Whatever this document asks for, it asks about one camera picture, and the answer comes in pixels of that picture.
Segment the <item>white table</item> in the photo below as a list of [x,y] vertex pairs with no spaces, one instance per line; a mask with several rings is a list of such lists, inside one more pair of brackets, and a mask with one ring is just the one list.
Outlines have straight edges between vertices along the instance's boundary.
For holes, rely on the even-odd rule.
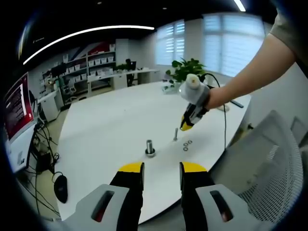
[[118,74],[108,75],[108,76],[88,76],[88,95],[91,96],[91,82],[106,79],[106,78],[112,78],[111,79],[111,85],[114,88],[114,90],[127,88],[127,75],[133,75],[133,74],[142,74],[147,73],[148,75],[146,77],[141,78],[142,83],[151,83],[157,81],[156,79],[151,76],[152,72],[158,72],[159,70],[154,69],[143,69],[143,70],[134,70],[134,71],[127,71],[122,72]]
[[[164,95],[161,83],[111,91],[72,104],[59,139],[59,163],[68,179],[68,200],[58,201],[62,220],[74,213],[79,200],[101,184],[109,184],[125,164],[145,162],[142,223],[181,197],[180,161],[195,162],[206,169],[224,150],[224,113],[213,109],[191,130],[178,133],[187,102],[179,95]],[[244,108],[228,103],[227,145],[237,131],[250,102],[246,95],[236,99]],[[151,139],[156,156],[145,156]],[[187,152],[183,143],[192,140]]]

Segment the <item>computer monitor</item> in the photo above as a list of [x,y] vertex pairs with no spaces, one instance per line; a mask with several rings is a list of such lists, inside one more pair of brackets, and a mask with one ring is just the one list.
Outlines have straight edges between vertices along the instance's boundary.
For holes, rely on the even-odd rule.
[[136,70],[136,61],[131,62],[131,69]]
[[25,73],[4,97],[5,128],[13,142],[34,121],[28,91],[28,73]]

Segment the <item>box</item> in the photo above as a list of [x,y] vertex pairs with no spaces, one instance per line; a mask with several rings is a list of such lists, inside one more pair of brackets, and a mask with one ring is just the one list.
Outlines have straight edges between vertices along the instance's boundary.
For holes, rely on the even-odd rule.
[[115,44],[109,44],[109,51],[115,51],[116,45]]
[[100,70],[96,70],[96,71],[97,71],[97,75],[98,75],[98,76],[101,76],[101,75],[102,75],[103,70],[100,69]]
[[75,65],[75,70],[80,70],[80,64]]
[[108,57],[108,62],[109,62],[109,63],[111,63],[111,62],[113,62],[113,61],[114,61],[114,57],[113,57],[113,56]]
[[89,61],[89,66],[94,66],[94,60]]
[[72,73],[72,72],[74,72],[75,71],[75,67],[70,67],[69,68],[69,73]]
[[63,63],[68,62],[68,54],[63,55]]
[[76,82],[79,82],[80,80],[81,80],[81,76],[76,76],[76,77],[75,77],[75,81],[76,81]]
[[96,59],[95,60],[95,65],[99,65],[99,64],[101,64],[101,59]]
[[107,58],[101,58],[101,62],[102,62],[102,64],[107,63]]
[[89,75],[88,76],[88,81],[95,81],[96,80],[96,76],[95,75]]
[[87,73],[81,74],[81,79],[82,80],[87,79]]

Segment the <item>window blind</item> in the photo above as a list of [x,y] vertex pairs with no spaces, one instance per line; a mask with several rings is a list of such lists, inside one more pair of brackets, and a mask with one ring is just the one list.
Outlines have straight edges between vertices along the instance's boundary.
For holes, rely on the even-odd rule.
[[156,64],[171,65],[173,60],[180,60],[184,56],[184,32],[183,20],[157,30]]
[[206,70],[236,76],[255,56],[264,39],[256,16],[204,15],[204,64]]

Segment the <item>mesh chair back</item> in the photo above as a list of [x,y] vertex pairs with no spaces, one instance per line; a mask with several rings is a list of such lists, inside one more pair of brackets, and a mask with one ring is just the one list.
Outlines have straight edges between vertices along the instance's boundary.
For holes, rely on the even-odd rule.
[[227,152],[263,156],[256,179],[239,196],[257,219],[277,223],[293,206],[303,185],[301,156],[291,130],[272,111]]

